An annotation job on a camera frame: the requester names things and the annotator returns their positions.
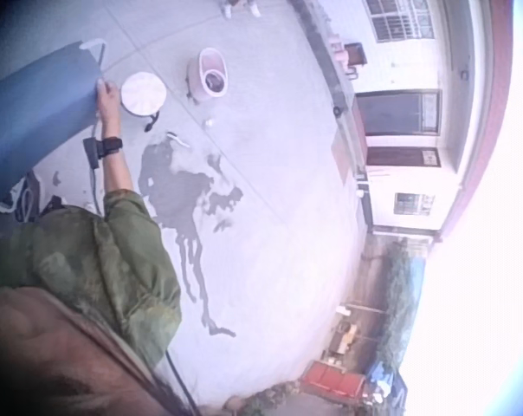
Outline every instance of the hand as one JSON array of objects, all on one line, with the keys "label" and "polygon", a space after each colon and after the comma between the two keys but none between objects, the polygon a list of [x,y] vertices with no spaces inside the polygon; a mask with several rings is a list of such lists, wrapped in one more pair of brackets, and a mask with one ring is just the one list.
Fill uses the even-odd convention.
[{"label": "hand", "polygon": [[119,105],[121,97],[114,82],[105,82],[101,78],[96,83],[98,111],[102,121],[102,139],[121,135]]}]

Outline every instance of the green camouflage jacket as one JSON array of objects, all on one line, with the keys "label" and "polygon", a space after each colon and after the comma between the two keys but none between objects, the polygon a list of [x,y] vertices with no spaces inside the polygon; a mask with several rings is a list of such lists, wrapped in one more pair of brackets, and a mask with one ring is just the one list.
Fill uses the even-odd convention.
[{"label": "green camouflage jacket", "polygon": [[2,240],[0,287],[46,289],[153,369],[181,322],[175,271],[137,193],[110,192],[104,206],[104,218],[67,206]]}]

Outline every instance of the red object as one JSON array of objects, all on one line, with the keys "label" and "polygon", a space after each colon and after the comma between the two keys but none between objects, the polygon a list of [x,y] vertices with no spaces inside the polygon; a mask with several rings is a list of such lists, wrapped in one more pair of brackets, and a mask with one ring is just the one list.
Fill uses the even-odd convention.
[{"label": "red object", "polygon": [[326,390],[336,392],[342,383],[343,377],[344,375],[339,370],[333,367],[328,367],[321,377],[319,384]]},{"label": "red object", "polygon": [[346,373],[342,377],[337,394],[344,394],[350,397],[359,397],[363,391],[365,377],[362,374]]},{"label": "red object", "polygon": [[306,373],[304,381],[308,384],[318,386],[318,382],[321,380],[321,377],[323,377],[323,374],[325,374],[327,367],[328,366],[322,362],[316,361],[314,364],[312,364],[311,368]]},{"label": "red object", "polygon": [[309,392],[329,400],[350,404],[361,397],[365,376],[345,373],[322,362],[314,362],[301,380]]}]

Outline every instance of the wet stain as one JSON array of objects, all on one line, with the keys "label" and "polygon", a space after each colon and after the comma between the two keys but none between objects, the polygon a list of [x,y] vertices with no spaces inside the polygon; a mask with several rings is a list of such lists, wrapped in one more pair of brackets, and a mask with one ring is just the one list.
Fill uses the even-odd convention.
[{"label": "wet stain", "polygon": [[58,186],[60,183],[60,171],[55,171],[54,177],[52,178],[52,184],[54,184],[54,186]]},{"label": "wet stain", "polygon": [[[214,192],[212,186],[215,179],[204,173],[172,172],[173,152],[170,140],[149,145],[145,149],[139,176],[140,193],[149,198],[156,210],[157,216],[154,220],[159,226],[177,232],[176,243],[181,257],[184,286],[188,297],[196,302],[187,274],[188,263],[192,266],[192,273],[199,287],[198,295],[203,309],[202,324],[209,330],[210,335],[235,337],[233,331],[217,326],[210,316],[210,297],[202,270],[203,245],[194,222],[194,212],[201,209],[203,214],[208,216],[215,215],[219,210],[231,212],[242,199],[243,193],[236,186],[228,195]],[[221,172],[220,159],[221,156],[209,156],[208,165],[216,175],[225,179]],[[223,231],[231,225],[229,220],[220,221],[214,232]]]}]

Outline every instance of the black wristwatch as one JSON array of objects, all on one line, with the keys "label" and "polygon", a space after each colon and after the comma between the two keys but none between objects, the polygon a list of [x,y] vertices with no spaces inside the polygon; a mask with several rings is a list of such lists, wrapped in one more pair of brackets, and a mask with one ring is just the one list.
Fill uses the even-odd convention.
[{"label": "black wristwatch", "polygon": [[87,153],[88,164],[91,169],[98,169],[100,166],[98,161],[105,158],[109,154],[117,153],[123,147],[123,140],[119,137],[106,137],[99,141],[94,137],[89,137],[82,141]]},{"label": "black wristwatch", "polygon": [[123,147],[123,140],[119,137],[107,137],[98,146],[98,159],[105,158],[108,154],[117,153]]}]

